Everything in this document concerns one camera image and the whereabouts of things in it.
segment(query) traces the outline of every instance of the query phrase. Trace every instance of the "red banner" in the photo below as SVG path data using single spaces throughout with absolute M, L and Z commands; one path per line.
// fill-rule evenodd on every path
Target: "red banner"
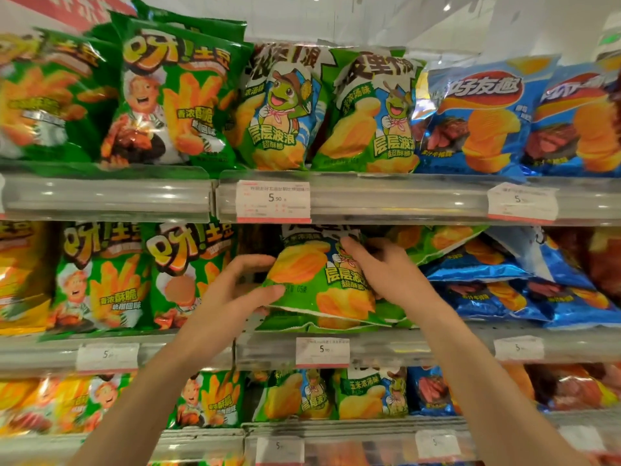
M 85 31 L 94 24 L 110 21 L 108 10 L 135 15 L 131 6 L 120 0 L 11 0 L 50 18 Z

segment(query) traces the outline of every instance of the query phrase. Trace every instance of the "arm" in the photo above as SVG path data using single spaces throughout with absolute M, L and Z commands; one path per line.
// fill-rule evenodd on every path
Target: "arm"
M 522 395 L 406 252 L 386 239 L 369 239 L 368 243 L 379 249 L 378 258 L 355 240 L 342 240 L 373 289 L 403 307 L 420 327 L 459 400 L 486 466 L 588 466 L 587 459 Z
M 142 368 L 95 431 L 69 462 L 70 466 L 133 466 L 151 458 L 167 418 L 188 378 L 242 333 L 246 318 L 260 305 L 284 294 L 284 286 L 257 288 L 235 299 L 242 274 L 266 271 L 268 255 L 235 258 L 210 284 L 200 307 Z

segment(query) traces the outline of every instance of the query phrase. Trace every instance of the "person's left hand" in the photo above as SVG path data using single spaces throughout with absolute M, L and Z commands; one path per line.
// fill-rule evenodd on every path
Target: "person's left hand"
M 208 366 L 209 361 L 242 333 L 246 318 L 256 308 L 283 296 L 284 286 L 255 288 L 243 296 L 237 281 L 246 273 L 265 272 L 276 259 L 269 255 L 240 255 L 222 270 L 202 295 L 201 305 L 179 330 L 173 343 L 188 373 Z

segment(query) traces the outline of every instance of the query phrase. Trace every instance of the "hand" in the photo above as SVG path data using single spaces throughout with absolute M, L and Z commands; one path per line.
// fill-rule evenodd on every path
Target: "hand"
M 222 270 L 202 295 L 202 302 L 179 330 L 173 344 L 180 361 L 187 363 L 188 376 L 208 366 L 209 361 L 242 333 L 248 316 L 261 305 L 269 305 L 283 296 L 284 286 L 276 284 L 255 288 L 237 285 L 246 273 L 265 272 L 276 259 L 269 255 L 241 255 Z
M 366 243 L 377 249 L 374 255 L 351 237 L 341 239 L 341 245 L 360 264 L 366 280 L 379 296 L 403 307 L 413 322 L 430 303 L 441 301 L 404 249 L 388 239 L 368 239 Z

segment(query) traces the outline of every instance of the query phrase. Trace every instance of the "forearm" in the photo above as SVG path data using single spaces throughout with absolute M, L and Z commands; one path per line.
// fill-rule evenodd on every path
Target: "forearm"
M 587 466 L 439 297 L 417 318 L 487 466 Z
M 162 348 L 123 391 L 70 466 L 147 464 L 187 379 L 175 343 Z

